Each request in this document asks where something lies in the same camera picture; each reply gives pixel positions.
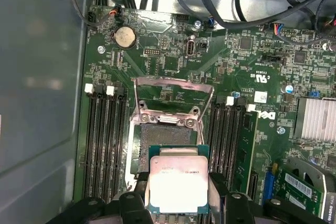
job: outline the heatsink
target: heatsink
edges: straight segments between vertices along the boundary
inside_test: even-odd
[[[307,140],[336,142],[336,101],[301,98],[295,136]]]

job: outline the ram slot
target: ram slot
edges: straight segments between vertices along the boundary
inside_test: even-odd
[[[113,170],[113,132],[114,132],[114,122],[116,120],[115,110],[117,107],[117,102],[114,97],[108,100],[107,105],[107,127],[106,127],[106,145],[105,145],[105,169],[104,169],[104,179],[103,179],[103,192],[102,199],[105,202],[110,202],[111,199],[111,189],[110,189],[110,176]]]
[[[238,149],[238,139],[242,124],[242,118],[244,114],[245,108],[235,106],[232,107],[229,121],[228,121],[228,141],[227,147],[223,152],[223,156],[225,156],[225,163],[221,164],[221,168],[223,169],[221,172],[225,175],[227,179],[227,188],[231,189],[233,184],[233,174],[235,171],[235,161],[237,156]]]
[[[222,173],[230,189],[233,183],[237,146],[245,113],[243,106],[212,105],[208,145],[210,147],[209,172]]]
[[[208,132],[208,145],[210,148],[210,158],[209,158],[209,172],[217,172],[217,160],[218,160],[218,145],[219,134],[220,134],[220,125],[223,117],[223,108],[220,104],[213,104],[211,110],[211,118],[209,124]]]
[[[96,142],[96,153],[95,153],[95,173],[93,175],[93,197],[101,197],[102,191],[102,174],[104,167],[102,166],[103,162],[103,146],[104,146],[104,132],[106,125],[106,98],[100,99],[99,107],[99,123],[97,125],[97,136],[95,139]]]
[[[113,157],[113,174],[112,174],[112,188],[111,196],[113,197],[118,193],[118,187],[120,182],[120,164],[121,164],[121,153],[122,153],[122,142],[124,133],[124,121],[125,121],[125,111],[126,111],[126,99],[125,97],[119,97],[119,108],[118,114],[116,114],[115,121],[115,142],[114,142],[114,157]]]
[[[100,114],[102,110],[101,97],[96,94],[90,95],[89,102],[89,115],[88,115],[88,132],[86,141],[86,170],[85,170],[85,186],[84,196],[92,197],[94,192],[94,173],[96,172],[96,149],[97,149],[97,137],[99,135],[100,126]]]
[[[87,124],[87,135],[86,135],[86,151],[85,151],[85,168],[84,168],[84,187],[83,187],[83,198],[89,197],[90,190],[90,169],[91,169],[91,152],[92,152],[92,135],[95,120],[96,111],[96,97],[89,95],[89,114],[88,114],[88,124]]]

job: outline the barcode sticker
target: barcode sticker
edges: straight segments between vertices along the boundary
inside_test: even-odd
[[[293,204],[297,205],[298,207],[301,207],[302,209],[306,209],[305,205],[302,204],[300,201],[295,199],[293,196],[289,195],[289,201],[292,202]]]
[[[308,196],[309,198],[311,198],[312,190],[309,187],[305,186],[300,181],[298,181],[296,178],[293,178],[292,176],[286,173],[285,181],[289,183],[290,185],[292,185],[293,187],[295,187],[296,189],[298,189],[300,192],[302,192],[306,196]]]

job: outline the blue pcb slot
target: blue pcb slot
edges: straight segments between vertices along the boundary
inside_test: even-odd
[[[266,199],[272,199],[274,180],[275,176],[272,174],[272,172],[267,172],[265,176],[264,193],[262,194],[263,205]]]

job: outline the motherboard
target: motherboard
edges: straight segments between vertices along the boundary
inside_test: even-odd
[[[92,6],[89,16],[100,20],[110,11]],[[316,36],[286,27],[282,35],[298,42]],[[230,190],[258,204],[272,196],[274,164],[288,157],[335,174],[333,48],[286,43],[272,24],[228,30],[187,15],[133,9],[88,28],[75,201],[110,202],[132,189],[137,174],[148,171],[148,147],[160,144],[208,144],[209,172],[224,174]],[[328,110],[328,118],[321,116]],[[172,114],[194,120],[172,127]]]

